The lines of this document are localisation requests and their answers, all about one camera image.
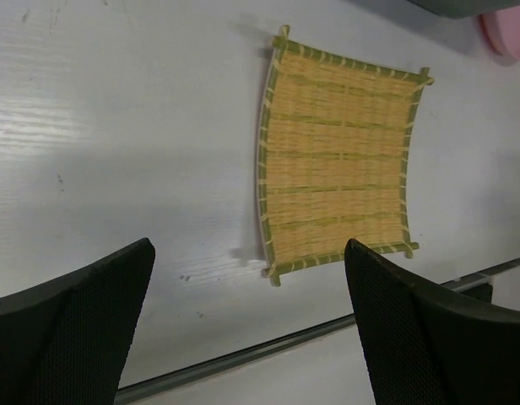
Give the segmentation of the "pink plastic plate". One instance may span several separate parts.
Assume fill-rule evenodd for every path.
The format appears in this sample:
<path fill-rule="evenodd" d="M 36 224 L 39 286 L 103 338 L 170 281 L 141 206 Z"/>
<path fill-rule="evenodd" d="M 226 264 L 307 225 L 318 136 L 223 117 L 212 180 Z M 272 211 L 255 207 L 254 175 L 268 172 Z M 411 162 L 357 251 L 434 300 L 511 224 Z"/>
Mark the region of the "pink plastic plate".
<path fill-rule="evenodd" d="M 483 13 L 479 22 L 497 54 L 520 61 L 520 6 Z"/>

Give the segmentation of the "yellow green bamboo mat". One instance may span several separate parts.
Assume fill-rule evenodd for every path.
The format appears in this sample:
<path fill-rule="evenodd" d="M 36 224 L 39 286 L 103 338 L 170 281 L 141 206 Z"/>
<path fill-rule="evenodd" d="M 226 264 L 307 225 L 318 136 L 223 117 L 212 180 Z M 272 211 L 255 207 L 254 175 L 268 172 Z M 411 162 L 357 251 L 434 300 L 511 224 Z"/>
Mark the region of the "yellow green bamboo mat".
<path fill-rule="evenodd" d="M 257 215 L 274 286 L 287 273 L 339 262 L 350 238 L 411 258 L 409 145 L 433 83 L 290 38 L 272 40 L 257 135 Z"/>

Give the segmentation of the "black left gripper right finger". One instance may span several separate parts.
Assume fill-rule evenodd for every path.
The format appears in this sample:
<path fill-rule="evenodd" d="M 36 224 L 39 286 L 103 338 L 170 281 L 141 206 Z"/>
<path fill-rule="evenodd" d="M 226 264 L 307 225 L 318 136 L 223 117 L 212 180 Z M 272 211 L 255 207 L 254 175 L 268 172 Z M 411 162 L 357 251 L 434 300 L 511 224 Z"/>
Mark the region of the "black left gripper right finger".
<path fill-rule="evenodd" d="M 355 239 L 344 265 L 377 404 L 520 404 L 520 311 L 433 283 Z"/>

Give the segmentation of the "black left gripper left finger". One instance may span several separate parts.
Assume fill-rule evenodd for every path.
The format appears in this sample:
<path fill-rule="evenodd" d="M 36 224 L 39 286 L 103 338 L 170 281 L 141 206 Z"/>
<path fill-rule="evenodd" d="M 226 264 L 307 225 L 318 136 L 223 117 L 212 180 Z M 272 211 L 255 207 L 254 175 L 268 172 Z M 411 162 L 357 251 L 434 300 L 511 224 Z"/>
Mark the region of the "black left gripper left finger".
<path fill-rule="evenodd" d="M 143 238 L 0 298 L 0 404 L 112 404 L 154 259 Z"/>

